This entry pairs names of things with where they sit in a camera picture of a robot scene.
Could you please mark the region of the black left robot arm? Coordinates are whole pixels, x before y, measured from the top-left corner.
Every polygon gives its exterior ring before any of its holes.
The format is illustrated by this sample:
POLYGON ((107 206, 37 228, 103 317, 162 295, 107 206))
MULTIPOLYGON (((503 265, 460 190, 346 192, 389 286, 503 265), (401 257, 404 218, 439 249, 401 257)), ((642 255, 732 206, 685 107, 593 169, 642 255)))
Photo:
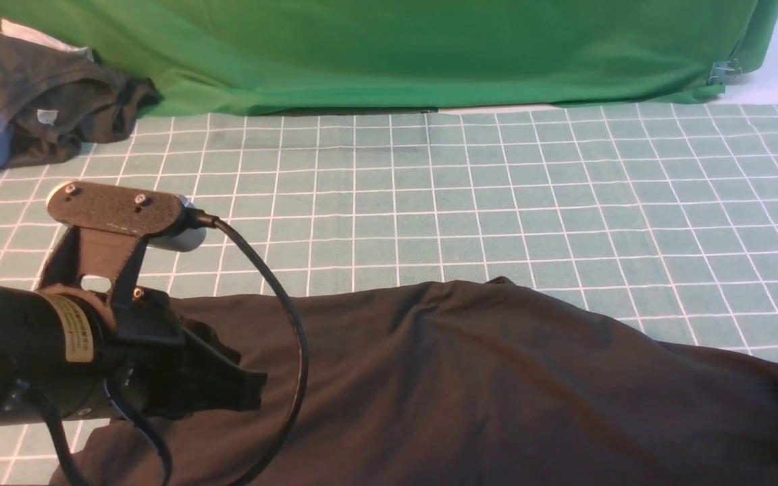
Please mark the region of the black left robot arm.
POLYGON ((173 310, 169 295, 108 307, 92 290, 0 286, 0 427, 39 423, 22 388, 63 421, 179 421, 204 411, 257 411, 267 375, 207 324, 173 310))

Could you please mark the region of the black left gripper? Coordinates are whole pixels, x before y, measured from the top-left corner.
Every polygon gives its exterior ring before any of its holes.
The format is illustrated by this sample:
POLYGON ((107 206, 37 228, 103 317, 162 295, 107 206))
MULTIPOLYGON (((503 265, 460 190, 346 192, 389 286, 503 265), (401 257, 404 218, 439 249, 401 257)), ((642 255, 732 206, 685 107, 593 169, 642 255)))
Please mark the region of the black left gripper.
POLYGON ((257 411, 267 375, 240 366, 240 352, 179 300, 102 299, 102 388, 143 417, 183 419, 204 411, 257 411))

